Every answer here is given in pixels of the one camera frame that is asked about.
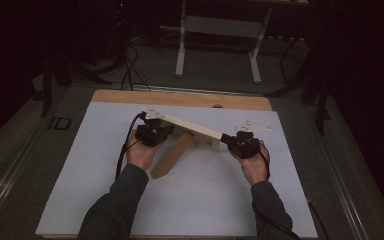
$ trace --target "gray carpet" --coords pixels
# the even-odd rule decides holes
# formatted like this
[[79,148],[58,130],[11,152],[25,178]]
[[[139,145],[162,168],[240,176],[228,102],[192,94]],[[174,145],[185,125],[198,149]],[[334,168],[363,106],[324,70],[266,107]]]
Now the gray carpet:
[[[277,56],[275,51],[269,51],[280,49],[279,46],[284,47],[285,43],[266,43],[258,58],[265,79],[261,85],[252,83],[246,54],[233,51],[188,49],[185,75],[180,79],[174,77],[177,50],[170,46],[137,46],[139,57],[135,66],[147,75],[150,86],[261,95],[263,91],[284,86],[277,64],[281,51]],[[133,59],[134,52],[129,54]],[[106,77],[115,82],[109,88],[120,87],[123,71]],[[73,124],[68,131],[46,130],[32,148],[27,164],[0,209],[0,239],[42,239],[34,232],[46,201],[93,92],[103,87],[77,79],[69,89],[55,116],[72,118]],[[354,237],[328,164],[329,157],[340,169],[369,239],[384,239],[384,201],[334,100],[330,99],[327,105],[332,119],[325,121],[326,136],[320,137],[314,131],[314,107],[301,105],[300,92],[296,90],[270,101],[279,113],[304,191],[317,209],[330,239]],[[40,105],[28,102],[0,131],[0,176],[17,155],[39,115]],[[314,215],[313,218],[318,239],[326,239]]]

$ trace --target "human arm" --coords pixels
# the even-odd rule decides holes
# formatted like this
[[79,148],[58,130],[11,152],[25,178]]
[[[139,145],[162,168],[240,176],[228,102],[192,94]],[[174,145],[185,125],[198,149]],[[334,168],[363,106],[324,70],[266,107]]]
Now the human arm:
[[78,239],[128,239],[139,200],[148,183],[146,170],[161,147],[147,147],[134,137],[126,153],[127,164],[110,192],[99,198],[83,219]]
[[[260,140],[260,152],[267,159],[267,163],[270,163],[269,153],[262,140]],[[241,164],[242,172],[251,185],[253,208],[256,212],[255,219],[258,238],[281,240],[293,239],[261,218],[261,215],[267,216],[287,229],[292,229],[291,217],[286,213],[282,200],[273,185],[268,182],[269,171],[263,157],[260,154],[257,154],[248,159],[241,159],[233,153],[232,156]]]

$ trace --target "long sleeve shirt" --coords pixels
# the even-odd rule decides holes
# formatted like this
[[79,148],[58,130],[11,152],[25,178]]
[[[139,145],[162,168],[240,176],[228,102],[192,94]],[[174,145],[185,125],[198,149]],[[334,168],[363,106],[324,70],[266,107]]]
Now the long sleeve shirt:
[[[148,175],[139,167],[127,164],[110,192],[102,196],[88,210],[78,239],[129,239],[139,200],[148,183]],[[283,226],[292,229],[292,219],[286,213],[279,195],[270,182],[259,182],[251,187],[257,209]],[[263,222],[256,215],[259,239],[292,239],[285,233]]]

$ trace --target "white metal leg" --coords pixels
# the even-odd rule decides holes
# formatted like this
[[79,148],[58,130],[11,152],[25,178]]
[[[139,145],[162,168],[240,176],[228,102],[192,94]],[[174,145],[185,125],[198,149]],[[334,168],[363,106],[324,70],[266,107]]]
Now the white metal leg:
[[271,12],[272,12],[271,8],[267,9],[264,22],[261,24],[261,28],[257,37],[257,43],[255,45],[254,51],[249,53],[249,63],[251,66],[252,78],[254,80],[254,83],[257,83],[257,84],[261,83],[260,71],[258,70],[257,55],[258,55],[258,52],[260,51],[260,46],[264,39],[264,34],[267,29],[267,24],[269,22]]
[[177,54],[176,77],[183,76],[183,66],[185,65],[185,18],[186,18],[186,1],[182,1],[182,18],[180,20],[180,46]]

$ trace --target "white board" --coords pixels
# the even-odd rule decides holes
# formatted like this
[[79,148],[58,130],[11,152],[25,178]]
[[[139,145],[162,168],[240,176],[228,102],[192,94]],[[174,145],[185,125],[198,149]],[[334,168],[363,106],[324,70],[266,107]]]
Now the white board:
[[[90,103],[36,234],[78,233],[87,210],[109,191],[128,128],[142,107],[144,105]],[[300,237],[317,237],[276,112],[152,107],[229,135],[235,135],[235,127],[247,120],[270,126],[271,131],[255,133],[270,151],[270,181],[293,219],[293,231]],[[175,140],[169,137],[153,165]],[[150,178],[138,206],[132,236],[255,236],[251,201],[250,186],[225,144],[220,144],[218,152],[192,145],[167,176]]]

